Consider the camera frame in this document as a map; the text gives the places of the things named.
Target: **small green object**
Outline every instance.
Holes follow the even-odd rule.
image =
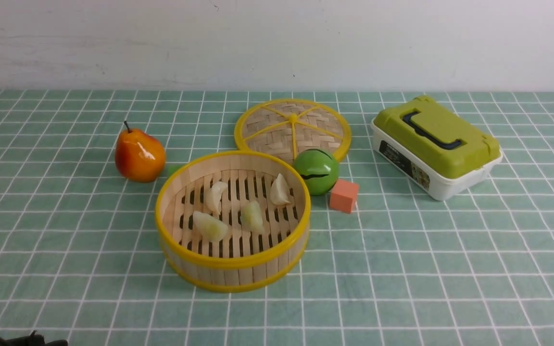
[[[327,193],[339,179],[339,162],[324,149],[313,148],[303,151],[296,156],[293,166],[305,180],[312,196]]]
[[[168,176],[172,176],[176,171],[178,171],[181,167],[185,166],[184,164],[171,164],[168,166]]]
[[[457,179],[501,155],[493,136],[426,95],[382,110],[373,123],[448,179]]]

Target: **black handle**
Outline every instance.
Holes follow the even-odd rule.
[[[421,129],[420,126],[414,124],[414,122],[412,121],[412,117],[416,114],[419,114],[419,113],[420,112],[418,112],[418,111],[413,111],[413,112],[403,116],[403,121],[407,125],[410,125],[410,127],[412,127],[414,129],[414,131],[416,131],[416,134],[418,134],[418,136],[424,136],[424,137],[428,138],[428,140],[433,142],[433,144],[437,145],[438,147],[440,147],[442,149],[446,149],[446,150],[455,149],[455,148],[457,148],[457,147],[459,147],[460,145],[463,144],[463,142],[460,139],[455,140],[452,143],[440,142],[437,138],[431,136],[431,134],[429,134],[427,131],[424,131],[423,129]]]

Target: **yellow spoke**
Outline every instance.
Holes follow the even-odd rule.
[[[307,114],[308,112],[312,111],[312,110],[315,110],[319,108],[318,106],[315,106],[315,107],[311,107],[309,108],[308,110],[304,111],[304,112],[301,112],[301,114],[297,115],[296,118],[297,119],[300,119],[302,116],[304,116],[305,114]]]
[[[285,114],[283,114],[282,112],[279,112],[278,110],[274,110],[273,108],[269,108],[269,107],[266,107],[266,106],[262,106],[262,108],[268,110],[268,111],[272,111],[272,112],[275,112],[281,116],[283,116],[284,119],[287,119],[288,116],[286,116]]]
[[[319,132],[324,132],[325,134],[329,135],[329,136],[333,136],[334,138],[338,138],[340,140],[343,140],[343,136],[340,136],[338,134],[334,134],[332,133],[331,131],[326,131],[325,129],[320,129],[319,127],[317,126],[314,126],[314,125],[311,125],[311,124],[307,124],[307,123],[302,123],[301,121],[297,121],[296,122],[297,124],[301,125],[301,126],[306,126],[306,127],[310,127],[316,131],[319,131]]]
[[[296,160],[296,153],[299,151],[297,145],[296,145],[296,130],[294,129],[294,125],[296,123],[292,123],[292,159]]]
[[[247,142],[248,140],[250,140],[251,138],[254,138],[257,135],[261,135],[266,131],[272,130],[275,127],[280,127],[281,125],[286,124],[286,123],[288,123],[288,121],[282,121],[282,122],[277,123],[277,124],[268,125],[267,127],[263,128],[262,130],[260,130],[258,132],[255,132],[255,134],[252,134],[251,136],[248,136],[247,138],[244,138],[243,140]]]

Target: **plastic storage box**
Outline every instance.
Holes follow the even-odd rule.
[[[375,151],[438,201],[483,181],[504,157],[493,136],[429,96],[382,110],[371,128]]]

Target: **white plastic container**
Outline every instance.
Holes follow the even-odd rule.
[[[391,136],[388,136],[373,122],[371,123],[371,129],[373,130],[373,149],[438,201],[449,199],[453,195],[482,182],[489,176],[491,169],[504,158],[504,153],[500,150],[498,158],[479,169],[470,171],[457,179],[447,179],[396,142]]]

